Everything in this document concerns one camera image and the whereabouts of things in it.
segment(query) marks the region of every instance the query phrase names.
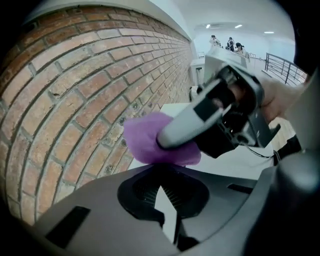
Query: white table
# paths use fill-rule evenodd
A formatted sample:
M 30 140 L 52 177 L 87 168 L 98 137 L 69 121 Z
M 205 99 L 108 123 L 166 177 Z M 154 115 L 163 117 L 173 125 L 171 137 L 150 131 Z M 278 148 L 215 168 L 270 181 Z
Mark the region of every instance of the white table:
M 175 117 L 189 103 L 164 104 L 161 112 Z M 271 143 L 266 148 L 252 148 L 256 152 L 264 156 L 273 155 L 273 147 Z M 273 158 L 261 158 L 250 152 L 244 146 L 238 146 L 235 150 L 224 153 L 217 159 L 201 153 L 201 161 L 197 165 L 188 165 L 187 168 L 194 169 L 200 172 L 246 178 L 257 180 L 261 172 L 268 167 L 273 166 Z M 144 166 L 146 164 L 133 159 L 129 169 Z

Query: person in background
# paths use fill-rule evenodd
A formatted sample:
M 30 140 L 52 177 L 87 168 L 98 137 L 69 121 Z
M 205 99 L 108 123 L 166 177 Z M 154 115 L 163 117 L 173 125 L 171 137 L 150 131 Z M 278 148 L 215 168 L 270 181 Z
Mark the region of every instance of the person in background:
M 218 46 L 218 47 L 220 47 L 220 41 L 216 38 L 216 36 L 213 34 L 212 36 L 211 36 L 211 39 L 210 39 L 210 44 L 211 44 L 211 49 L 212 49 L 212 47 L 214 47 L 214 46 Z
M 235 41 L 232 39 L 232 37 L 229 37 L 229 41 L 226 43 L 226 49 L 234 52 L 235 51 Z
M 246 57 L 250 62 L 250 56 L 249 56 L 249 53 L 247 53 L 247 51 L 245 50 L 245 46 L 242 45 L 241 43 L 237 42 L 235 44 L 235 47 L 237 49 L 237 53 L 242 55 L 242 56 L 244 56 L 244 57 Z

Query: black railing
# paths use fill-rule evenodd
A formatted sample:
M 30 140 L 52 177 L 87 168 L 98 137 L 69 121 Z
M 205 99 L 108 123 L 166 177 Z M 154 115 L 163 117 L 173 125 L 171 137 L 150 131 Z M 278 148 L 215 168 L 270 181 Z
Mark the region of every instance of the black railing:
M 266 54 L 264 70 L 290 86 L 304 83 L 307 77 L 307 74 L 293 62 L 270 53 Z

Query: purple cloth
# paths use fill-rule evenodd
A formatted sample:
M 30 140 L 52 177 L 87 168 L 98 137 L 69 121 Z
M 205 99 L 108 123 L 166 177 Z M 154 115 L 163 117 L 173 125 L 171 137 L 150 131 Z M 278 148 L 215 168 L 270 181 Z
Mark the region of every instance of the purple cloth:
M 170 150 L 158 146 L 157 134 L 172 119 L 164 113 L 153 112 L 124 122 L 123 135 L 135 159 L 144 164 L 170 163 L 179 166 L 196 165 L 200 162 L 201 152 L 193 141 Z

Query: ceiling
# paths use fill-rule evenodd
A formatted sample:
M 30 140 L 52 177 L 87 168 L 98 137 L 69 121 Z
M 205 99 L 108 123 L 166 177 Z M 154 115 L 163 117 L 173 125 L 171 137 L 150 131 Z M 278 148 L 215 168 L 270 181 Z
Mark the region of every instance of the ceiling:
M 287 13 L 272 0 L 172 0 L 195 33 L 211 24 L 212 30 L 261 33 L 273 31 L 275 38 L 294 40 Z

